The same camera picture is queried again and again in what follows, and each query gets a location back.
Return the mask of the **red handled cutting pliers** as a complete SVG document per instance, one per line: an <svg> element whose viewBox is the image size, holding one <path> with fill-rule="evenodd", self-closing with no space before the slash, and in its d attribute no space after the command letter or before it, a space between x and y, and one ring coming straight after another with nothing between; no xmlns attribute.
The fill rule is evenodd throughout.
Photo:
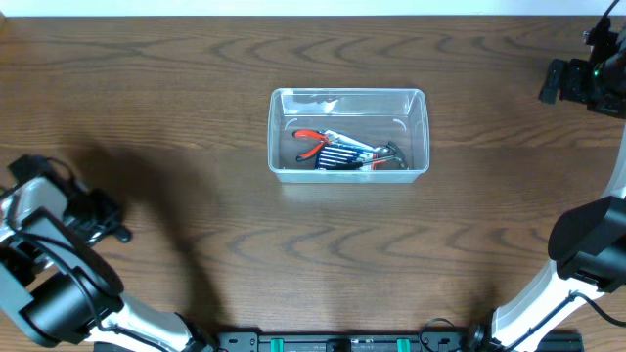
<svg viewBox="0 0 626 352"><path fill-rule="evenodd" d="M312 129L298 129L292 133L296 140L304 140L311 148L295 157L297 162L307 161L316 156L323 147L331 142L331 138L324 132Z"/></svg>

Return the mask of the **clear plastic container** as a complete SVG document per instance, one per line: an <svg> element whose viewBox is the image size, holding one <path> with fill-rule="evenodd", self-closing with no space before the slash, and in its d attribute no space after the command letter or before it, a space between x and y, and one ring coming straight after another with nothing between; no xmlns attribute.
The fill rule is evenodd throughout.
<svg viewBox="0 0 626 352"><path fill-rule="evenodd" d="M295 157L311 148L292 133L312 129L331 143L363 143L379 156L395 143L407 169L395 160L357 170L320 170L315 158ZM417 88L279 88L271 95L268 115L268 166L283 183L412 183L430 165L426 99Z"/></svg>

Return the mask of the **small claw hammer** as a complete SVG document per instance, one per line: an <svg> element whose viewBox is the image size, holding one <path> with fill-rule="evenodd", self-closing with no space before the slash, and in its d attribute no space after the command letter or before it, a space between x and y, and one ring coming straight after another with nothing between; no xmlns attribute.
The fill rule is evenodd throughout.
<svg viewBox="0 0 626 352"><path fill-rule="evenodd" d="M406 162L406 157L401 149L391 141L389 141L385 146L388 148L388 152L384 153L380 157L370 158L363 161L354 161L345 164L337 164L335 166L329 167L329 170L357 170L363 166L383 163L391 160L395 160L398 163L398 167L400 169L407 169L408 164Z"/></svg>

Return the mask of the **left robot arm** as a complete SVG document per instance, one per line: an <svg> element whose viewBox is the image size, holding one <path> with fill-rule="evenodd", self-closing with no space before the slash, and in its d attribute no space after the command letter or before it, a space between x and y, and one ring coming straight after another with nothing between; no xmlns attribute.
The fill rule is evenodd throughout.
<svg viewBox="0 0 626 352"><path fill-rule="evenodd" d="M128 295L94 250L129 242L121 208L88 189L63 162L25 154L1 191L1 309L36 344L89 342L97 351L215 351L218 341L178 313Z"/></svg>

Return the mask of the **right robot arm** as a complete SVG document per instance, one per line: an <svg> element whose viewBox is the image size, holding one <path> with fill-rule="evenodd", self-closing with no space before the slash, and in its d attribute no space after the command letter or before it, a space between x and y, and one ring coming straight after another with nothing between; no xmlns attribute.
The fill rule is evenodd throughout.
<svg viewBox="0 0 626 352"><path fill-rule="evenodd" d="M625 33L614 32L608 13L585 32L586 60L553 60L539 94L584 105L588 111L625 117ZM588 305L617 327L597 299L625 285L625 153L620 151L600 199L568 210L552 229L549 260L509 303L496 308L466 338L468 351L567 351L582 348L578 336L551 331Z"/></svg>

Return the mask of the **blue precision screwdriver set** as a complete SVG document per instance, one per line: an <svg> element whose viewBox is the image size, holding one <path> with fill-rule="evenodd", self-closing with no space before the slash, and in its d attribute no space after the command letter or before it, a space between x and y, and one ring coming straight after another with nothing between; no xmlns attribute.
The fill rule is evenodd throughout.
<svg viewBox="0 0 626 352"><path fill-rule="evenodd" d="M316 154L315 168L326 170L339 164L365 161L378 156L375 147L363 143L325 143Z"/></svg>

